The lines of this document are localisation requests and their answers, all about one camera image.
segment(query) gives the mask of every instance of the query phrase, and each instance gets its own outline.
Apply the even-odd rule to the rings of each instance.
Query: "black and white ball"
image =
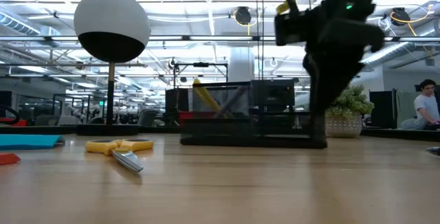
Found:
[[[150,38],[148,17],[136,0],[82,0],[74,26],[84,49],[108,63],[133,60]]]

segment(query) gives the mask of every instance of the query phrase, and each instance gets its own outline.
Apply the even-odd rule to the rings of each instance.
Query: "man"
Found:
[[[421,94],[414,100],[417,119],[424,119],[428,123],[440,122],[439,108],[434,96],[435,81],[426,79],[420,83]]]

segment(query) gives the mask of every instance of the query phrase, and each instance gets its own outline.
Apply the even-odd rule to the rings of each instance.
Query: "potted plant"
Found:
[[[329,137],[358,137],[362,115],[371,114],[374,104],[366,101],[363,85],[347,87],[326,111],[325,133]]]

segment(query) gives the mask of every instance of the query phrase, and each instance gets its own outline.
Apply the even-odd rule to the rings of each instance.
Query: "wooden table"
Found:
[[[66,135],[53,150],[21,151],[0,166],[0,223],[410,223],[439,222],[436,143],[362,137],[326,150],[181,146],[155,139],[135,174],[85,153]]]

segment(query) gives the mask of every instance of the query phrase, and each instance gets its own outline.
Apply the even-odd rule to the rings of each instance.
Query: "mesh desk organizer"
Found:
[[[324,148],[309,139],[309,113],[293,111],[293,80],[195,83],[181,113],[183,145]]]

